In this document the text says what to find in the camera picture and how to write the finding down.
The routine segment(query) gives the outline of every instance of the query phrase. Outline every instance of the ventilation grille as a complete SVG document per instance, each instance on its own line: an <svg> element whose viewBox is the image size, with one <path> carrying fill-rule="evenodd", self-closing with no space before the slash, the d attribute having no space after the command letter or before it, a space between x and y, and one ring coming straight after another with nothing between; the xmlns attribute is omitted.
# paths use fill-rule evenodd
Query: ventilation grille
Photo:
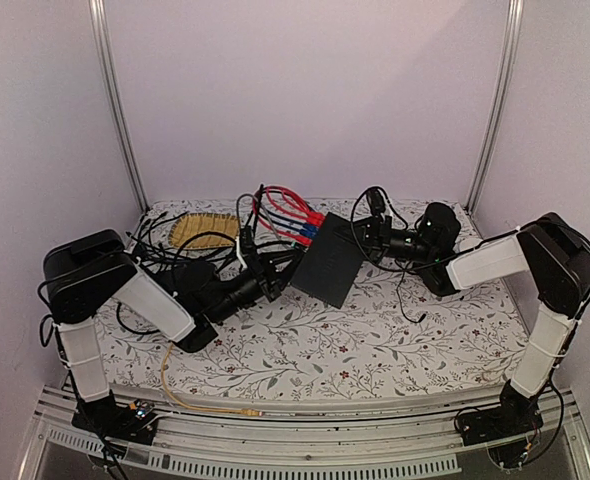
<svg viewBox="0 0 590 480"><path fill-rule="evenodd" d="M97 455L101 442L93 435L50 427L49 440L78 452ZM364 467L240 467L198 461L174 454L150 452L148 462L133 463L150 470L203 480L395 480L441 477L461 471L455 455Z"/></svg>

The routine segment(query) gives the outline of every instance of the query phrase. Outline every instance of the vertical metal post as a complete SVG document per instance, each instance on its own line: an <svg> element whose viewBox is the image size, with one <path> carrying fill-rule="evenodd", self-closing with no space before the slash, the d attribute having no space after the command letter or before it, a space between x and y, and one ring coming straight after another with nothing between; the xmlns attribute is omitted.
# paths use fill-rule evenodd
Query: vertical metal post
<svg viewBox="0 0 590 480"><path fill-rule="evenodd" d="M126 171L128 172L128 179L130 180L133 194L137 200L137 206L143 213L148 210L149 204L148 199L146 198L146 192L144 191L139 168L135 161L135 154L133 153L133 146L128 134L126 118L124 116L124 110L122 109L122 102L117 88L117 78L115 77L115 65L113 64L113 55L111 53L111 45L108 36L104 0L90 0L90 7L93 32L95 34L95 42L97 43L97 53L102 67L102 74L104 76L104 84L106 85L111 113L113 114L113 122L115 123L117 137L122 149L124 164L126 165Z"/></svg>
<svg viewBox="0 0 590 480"><path fill-rule="evenodd" d="M510 0L508 7L508 18L506 20L506 32L504 34L504 47L502 49L502 61L500 64L499 76L493 98L491 116L486 128L482 152L475 169L475 176L471 188L468 192L468 198L464 208L474 215L479 204L484 182L488 175L488 169L491 164L491 157L497 140L500 120L506 102L506 95L513 74L513 64L517 54L517 44L519 41L519 28L522 22L522 0Z"/></svg>

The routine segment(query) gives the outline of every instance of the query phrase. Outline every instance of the white wall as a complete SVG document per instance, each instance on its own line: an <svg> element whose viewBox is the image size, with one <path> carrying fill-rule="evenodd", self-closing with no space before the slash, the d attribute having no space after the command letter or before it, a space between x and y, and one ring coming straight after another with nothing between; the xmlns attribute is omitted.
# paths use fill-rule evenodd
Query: white wall
<svg viewBox="0 0 590 480"><path fill-rule="evenodd" d="M505 0L107 1L152 200L305 195L464 200Z"/></svg>
<svg viewBox="0 0 590 480"><path fill-rule="evenodd" d="M478 220L494 234L558 212L590 239L590 2L526 2ZM513 285L533 318L533 285ZM590 433L590 307L565 361Z"/></svg>
<svg viewBox="0 0 590 480"><path fill-rule="evenodd" d="M87 2L0 1L0 480L62 377L37 336L44 254L136 221L107 105Z"/></svg>

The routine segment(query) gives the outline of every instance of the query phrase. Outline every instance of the floral pattern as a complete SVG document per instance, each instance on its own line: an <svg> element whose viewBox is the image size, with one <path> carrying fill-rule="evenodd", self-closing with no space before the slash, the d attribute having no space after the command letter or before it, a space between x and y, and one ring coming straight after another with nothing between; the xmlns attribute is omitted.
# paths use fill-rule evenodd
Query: floral pattern
<svg viewBox="0 0 590 480"><path fill-rule="evenodd" d="M313 200L322 212L348 218L352 200ZM461 237L476 236L462 208L451 204L462 223ZM426 202L395 202L414 221ZM356 218L367 214L366 206ZM234 213L233 201L160 202L148 216L188 212ZM153 232L168 244L167 224ZM260 240L274 238L262 231ZM236 272L225 272L232 275ZM515 369L526 334L504 285L491 282L438 298L418 278L364 263L341 310L293 287L274 303L258 303L228 319L217 340L188 354L175 349L166 377L179 392L249 399L367 399L423 395L489 386ZM160 334L134 335L115 319L115 302L98 312L98 338L110 381L160 388L160 364L168 341ZM150 325L128 308L122 319L146 330Z"/></svg>

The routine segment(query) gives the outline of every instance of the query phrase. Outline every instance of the yellow cable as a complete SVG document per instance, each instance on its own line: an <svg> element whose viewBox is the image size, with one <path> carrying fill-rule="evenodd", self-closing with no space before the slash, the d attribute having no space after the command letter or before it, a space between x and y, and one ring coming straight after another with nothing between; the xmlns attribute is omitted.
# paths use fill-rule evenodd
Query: yellow cable
<svg viewBox="0 0 590 480"><path fill-rule="evenodd" d="M189 410L196 410L198 412L208 412L208 413L236 413L238 415L247 415L249 417L261 417L262 412L253 410L250 408L242 408L242 409L234 409L234 408L209 408L209 407L197 407L195 405L188 405L187 403L182 402L179 398L177 398L173 392L170 391L168 385L166 384L166 364L168 363L168 358L171 356L171 352L173 351L174 344L170 342L168 345L168 350L166 351L166 356L164 356L164 360L162 361L162 387L164 387L164 392L168 398L173 400L178 405L181 405L184 408L188 408Z"/></svg>

